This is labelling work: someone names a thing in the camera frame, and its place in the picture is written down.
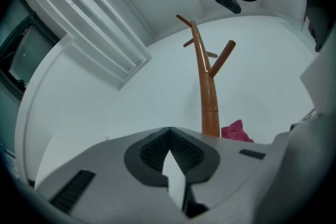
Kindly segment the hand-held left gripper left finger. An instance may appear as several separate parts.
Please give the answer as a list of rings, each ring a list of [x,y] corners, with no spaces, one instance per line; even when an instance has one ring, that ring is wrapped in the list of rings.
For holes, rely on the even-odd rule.
[[[58,193],[80,170],[95,174],[70,216],[85,223],[183,223],[184,214],[177,208],[164,187],[142,184],[127,170],[127,148],[156,129],[96,144],[71,159],[37,187],[47,201]]]

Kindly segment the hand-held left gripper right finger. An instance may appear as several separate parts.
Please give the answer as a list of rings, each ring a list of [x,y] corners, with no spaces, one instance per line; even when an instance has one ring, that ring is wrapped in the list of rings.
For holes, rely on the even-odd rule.
[[[189,218],[229,197],[265,158],[269,144],[169,131],[169,197]]]

